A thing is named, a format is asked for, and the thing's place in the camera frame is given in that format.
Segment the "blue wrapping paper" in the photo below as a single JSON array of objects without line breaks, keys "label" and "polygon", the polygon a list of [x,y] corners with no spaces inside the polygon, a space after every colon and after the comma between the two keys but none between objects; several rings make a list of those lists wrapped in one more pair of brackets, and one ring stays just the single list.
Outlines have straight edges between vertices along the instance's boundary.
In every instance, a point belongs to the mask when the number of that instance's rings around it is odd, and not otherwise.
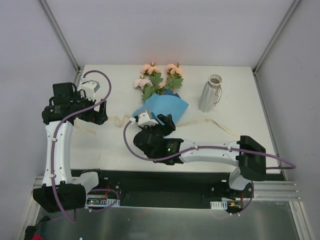
[{"label": "blue wrapping paper", "polygon": [[162,95],[155,93],[145,100],[143,106],[133,112],[132,117],[138,116],[143,111],[149,111],[154,119],[158,119],[157,116],[160,114],[164,116],[170,114],[176,125],[188,106],[189,104],[181,99],[177,93],[168,89]]}]

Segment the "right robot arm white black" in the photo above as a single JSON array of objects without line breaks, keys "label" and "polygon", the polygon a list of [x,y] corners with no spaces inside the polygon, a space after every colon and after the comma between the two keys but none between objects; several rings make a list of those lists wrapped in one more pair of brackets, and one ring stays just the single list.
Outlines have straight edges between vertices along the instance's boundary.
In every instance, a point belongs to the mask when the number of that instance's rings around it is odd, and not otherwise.
[{"label": "right robot arm white black", "polygon": [[193,162],[220,163],[234,167],[225,184],[225,192],[237,197],[251,181],[266,179],[266,149],[247,135],[238,141],[200,143],[181,138],[169,138],[176,126],[172,115],[159,114],[154,119],[149,113],[136,116],[141,129],[133,144],[145,154],[145,160],[169,166]]}]

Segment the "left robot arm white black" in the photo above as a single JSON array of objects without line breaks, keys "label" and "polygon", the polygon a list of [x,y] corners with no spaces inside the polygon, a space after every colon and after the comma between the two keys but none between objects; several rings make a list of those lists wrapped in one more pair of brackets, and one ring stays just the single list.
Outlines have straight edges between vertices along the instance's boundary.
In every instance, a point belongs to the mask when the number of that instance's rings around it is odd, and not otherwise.
[{"label": "left robot arm white black", "polygon": [[71,82],[56,83],[52,88],[53,97],[41,113],[47,136],[45,173],[41,187],[33,191],[33,199],[48,213],[59,212],[60,208],[66,211],[83,208],[90,191],[99,195],[106,188],[99,169],[85,170],[73,179],[70,164],[75,119],[96,125],[108,119],[106,102],[98,111],[93,108],[100,84],[89,80],[81,85],[81,90]]}]

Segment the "cream printed ribbon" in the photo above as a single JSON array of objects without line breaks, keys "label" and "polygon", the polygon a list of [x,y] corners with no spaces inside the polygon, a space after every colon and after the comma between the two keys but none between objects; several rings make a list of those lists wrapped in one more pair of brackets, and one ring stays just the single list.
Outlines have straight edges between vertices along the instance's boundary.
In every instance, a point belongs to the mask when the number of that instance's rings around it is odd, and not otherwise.
[{"label": "cream printed ribbon", "polygon": [[[125,124],[130,120],[131,117],[129,115],[124,115],[122,119],[120,119],[118,116],[111,116],[108,118],[109,121],[114,122],[114,125],[117,128],[122,128],[125,126]],[[234,131],[232,131],[230,128],[225,127],[221,124],[219,124],[217,121],[214,119],[210,118],[203,118],[203,119],[197,119],[197,120],[192,120],[189,122],[183,122],[178,124],[176,127],[177,128],[182,128],[182,127],[189,127],[192,125],[199,125],[199,124],[205,124],[205,123],[212,123],[216,126],[218,126],[220,129],[222,129],[224,132],[226,132],[228,135],[233,136],[235,138],[239,138],[240,135]],[[85,127],[84,125],[80,124],[80,121],[77,121],[74,126],[75,129],[82,131],[82,132],[88,132],[90,134],[96,134],[97,132],[94,129],[89,129],[88,127]]]}]

